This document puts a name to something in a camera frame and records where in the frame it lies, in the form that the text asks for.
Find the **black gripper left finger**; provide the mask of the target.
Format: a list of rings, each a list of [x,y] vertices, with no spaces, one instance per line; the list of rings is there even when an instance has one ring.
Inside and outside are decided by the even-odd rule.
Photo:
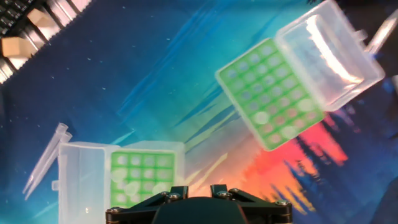
[[[130,208],[112,207],[106,210],[106,224],[136,222],[154,218],[158,209],[171,202],[188,198],[188,186],[173,186]]]

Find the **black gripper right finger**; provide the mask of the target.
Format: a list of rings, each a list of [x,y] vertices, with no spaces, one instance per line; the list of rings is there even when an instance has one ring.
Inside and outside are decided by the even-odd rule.
[[[292,204],[286,200],[268,202],[226,185],[212,185],[211,197],[221,223],[292,223]]]

